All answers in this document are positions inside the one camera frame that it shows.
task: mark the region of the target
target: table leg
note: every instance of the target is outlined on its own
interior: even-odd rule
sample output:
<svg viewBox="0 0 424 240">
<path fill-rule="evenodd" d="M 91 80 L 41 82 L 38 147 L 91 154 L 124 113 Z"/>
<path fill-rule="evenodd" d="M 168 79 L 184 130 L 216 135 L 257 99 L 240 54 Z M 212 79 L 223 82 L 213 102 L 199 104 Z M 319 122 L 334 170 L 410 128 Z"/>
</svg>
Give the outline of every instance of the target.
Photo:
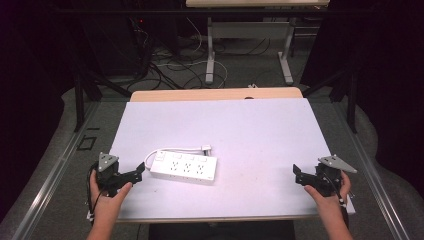
<svg viewBox="0 0 424 240">
<path fill-rule="evenodd" d="M 287 56 L 290 52 L 290 44 L 293 38 L 294 26 L 296 24 L 296 18 L 291 18 L 288 29 L 286 31 L 286 38 L 284 44 L 284 51 L 278 52 L 280 59 L 281 69 L 283 71 L 284 81 L 287 85 L 293 85 L 293 78 L 291 76 L 289 64 L 287 62 Z"/>
<path fill-rule="evenodd" d="M 215 52 L 213 51 L 212 19 L 208 18 L 208 64 L 206 66 L 206 84 L 213 83 L 213 70 L 215 61 Z"/>
</svg>

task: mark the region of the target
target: tabletop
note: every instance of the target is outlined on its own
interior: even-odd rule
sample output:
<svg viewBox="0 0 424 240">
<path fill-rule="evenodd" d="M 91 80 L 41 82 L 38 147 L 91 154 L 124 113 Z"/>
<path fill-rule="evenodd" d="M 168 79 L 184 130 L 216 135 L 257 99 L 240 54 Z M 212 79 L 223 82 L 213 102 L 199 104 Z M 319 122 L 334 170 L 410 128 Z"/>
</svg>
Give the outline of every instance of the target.
<svg viewBox="0 0 424 240">
<path fill-rule="evenodd" d="M 308 100 L 301 95 L 282 97 L 284 92 L 297 92 L 296 88 L 268 89 L 273 93 L 268 95 L 266 90 L 135 93 L 127 103 L 110 151 L 119 156 L 121 172 L 134 170 L 152 150 L 204 144 L 212 146 L 217 168 L 212 185 L 158 179 L 144 171 L 143 181 L 134 185 L 124 201 L 118 221 L 211 222 L 317 216 L 315 202 L 295 183 L 292 166 L 313 173 L 317 159 L 330 155 L 326 142 Z M 184 91 L 184 100 L 172 100 L 178 99 L 172 95 L 183 96 Z M 223 96 L 233 96 L 230 92 L 239 96 L 224 100 Z M 151 99 L 155 101 L 147 101 L 141 97 L 143 93 L 166 96 L 169 101 L 154 97 Z M 199 93 L 204 99 L 187 100 L 187 95 Z M 205 97 L 208 93 L 214 96 L 212 100 Z M 355 212 L 351 204 L 348 212 Z"/>
</svg>

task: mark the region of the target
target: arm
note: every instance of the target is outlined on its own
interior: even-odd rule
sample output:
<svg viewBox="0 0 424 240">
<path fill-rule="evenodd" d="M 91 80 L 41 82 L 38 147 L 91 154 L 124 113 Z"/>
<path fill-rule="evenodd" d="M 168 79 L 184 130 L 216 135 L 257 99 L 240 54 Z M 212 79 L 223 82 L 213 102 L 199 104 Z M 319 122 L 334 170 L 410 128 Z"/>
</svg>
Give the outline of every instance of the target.
<svg viewBox="0 0 424 240">
<path fill-rule="evenodd" d="M 342 187 L 340 189 L 340 195 L 342 196 L 345 203 L 347 203 L 347 194 L 350 191 L 351 183 L 349 177 L 342 171 Z M 338 197 L 323 197 L 315 188 L 311 186 L 305 186 L 305 191 L 311 195 L 317 204 L 317 209 L 321 221 L 331 239 L 353 239 L 349 232 L 340 209 L 340 203 Z"/>
<path fill-rule="evenodd" d="M 132 184 L 125 184 L 115 197 L 109 198 L 100 193 L 96 182 L 96 171 L 93 171 L 90 175 L 90 186 L 91 202 L 93 206 L 95 205 L 95 220 L 87 239 L 110 239 L 121 204 L 131 190 Z"/>
</svg>

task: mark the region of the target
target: power cord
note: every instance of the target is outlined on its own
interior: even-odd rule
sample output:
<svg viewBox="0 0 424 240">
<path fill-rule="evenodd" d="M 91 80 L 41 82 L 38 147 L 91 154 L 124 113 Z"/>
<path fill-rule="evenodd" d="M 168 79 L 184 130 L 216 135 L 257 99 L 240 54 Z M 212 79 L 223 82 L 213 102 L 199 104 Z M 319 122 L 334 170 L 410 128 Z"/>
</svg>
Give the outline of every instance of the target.
<svg viewBox="0 0 424 240">
<path fill-rule="evenodd" d="M 223 80 L 222 80 L 222 83 L 218 86 L 218 88 L 221 88 L 221 86 L 224 86 L 225 87 L 225 81 L 227 80 L 227 77 L 228 77 L 228 70 L 227 70 L 227 68 L 224 66 L 224 64 L 222 64 L 221 62 L 218 62 L 218 61 L 213 61 L 214 63 L 217 63 L 217 64 L 219 64 L 223 69 L 224 69 L 224 71 L 225 71 L 225 77 L 223 77 Z M 198 65 L 198 64 L 201 64 L 201 63 L 208 63 L 208 61 L 200 61 L 200 62 L 195 62 L 195 63 L 188 63 L 188 64 L 182 64 L 182 63 L 179 63 L 179 64 L 160 64 L 160 65 L 156 65 L 157 67 L 163 67 L 163 66 L 167 66 L 167 67 L 169 67 L 169 66 L 173 66 L 173 67 L 185 67 L 187 70 L 190 70 L 187 66 L 194 66 L 194 65 Z"/>
<path fill-rule="evenodd" d="M 93 203 L 91 202 L 91 184 L 90 184 L 90 177 L 91 177 L 91 173 L 93 172 L 93 170 L 95 170 L 97 167 L 99 166 L 98 162 L 95 162 L 93 165 L 90 166 L 90 169 L 87 172 L 87 179 L 86 179 L 86 186 L 87 186 L 87 201 L 85 202 L 85 204 L 88 205 L 88 213 L 87 213 L 87 219 L 90 220 L 91 225 L 94 224 L 94 210 L 96 208 L 97 205 L 97 201 L 100 197 L 100 194 L 102 191 L 100 191 L 99 196 L 97 196 L 96 202 Z"/>
<path fill-rule="evenodd" d="M 190 22 L 190 24 L 196 30 L 196 32 L 198 34 L 197 36 L 199 37 L 199 46 L 197 46 L 197 48 L 193 50 L 193 52 L 196 52 L 197 50 L 199 50 L 202 47 L 202 34 L 200 34 L 199 29 L 197 29 L 197 27 L 194 25 L 194 23 L 189 18 L 187 18 L 187 21 Z"/>
<path fill-rule="evenodd" d="M 158 151 L 176 151 L 176 152 L 203 152 L 205 156 L 210 156 L 210 151 L 212 150 L 211 145 L 202 145 L 200 148 L 159 148 L 150 152 L 144 159 L 145 167 L 150 170 L 152 166 L 149 166 L 149 158 Z"/>
<path fill-rule="evenodd" d="M 215 49 L 214 48 L 214 51 L 216 52 L 216 54 L 217 55 L 222 55 L 222 56 L 249 56 L 249 55 L 255 55 L 255 56 L 258 56 L 258 55 L 261 55 L 261 54 L 263 54 L 263 53 L 265 53 L 268 49 L 269 49 L 269 47 L 270 47 L 270 45 L 271 45 L 271 39 L 268 39 L 268 44 L 267 44 L 267 46 L 265 47 L 265 49 L 264 50 L 262 50 L 261 52 L 259 52 L 259 53 L 253 53 L 253 51 L 255 51 L 256 49 L 258 49 L 259 48 L 259 46 L 261 46 L 262 45 L 262 43 L 263 42 L 265 42 L 265 40 L 266 40 L 266 38 L 264 38 L 264 39 L 262 39 L 262 41 L 259 43 L 259 44 L 257 44 L 253 49 L 251 49 L 250 51 L 248 51 L 248 52 L 246 52 L 246 53 L 224 53 L 224 51 L 225 51 L 225 46 L 224 46 L 224 50 L 223 51 L 218 51 L 217 49 Z"/>
<path fill-rule="evenodd" d="M 342 196 L 340 195 L 340 191 L 334 185 L 333 181 L 325 173 L 324 173 L 324 177 L 331 184 L 331 186 L 333 187 L 334 191 L 337 194 L 337 197 L 339 198 L 340 210 L 342 212 L 343 220 L 346 224 L 346 227 L 349 228 L 349 216 L 347 214 L 347 209 L 346 209 L 347 205 L 345 201 L 343 200 Z"/>
</svg>

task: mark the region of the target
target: electrical outlet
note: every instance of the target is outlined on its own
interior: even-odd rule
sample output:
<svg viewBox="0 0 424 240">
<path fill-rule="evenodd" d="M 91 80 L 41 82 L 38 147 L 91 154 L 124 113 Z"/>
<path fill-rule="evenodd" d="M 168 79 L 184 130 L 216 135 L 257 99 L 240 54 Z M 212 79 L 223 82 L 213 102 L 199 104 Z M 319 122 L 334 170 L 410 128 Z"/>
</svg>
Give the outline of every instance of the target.
<svg viewBox="0 0 424 240">
<path fill-rule="evenodd" d="M 215 180 L 216 157 L 158 151 L 150 172 L 154 177 L 211 184 Z"/>
</svg>

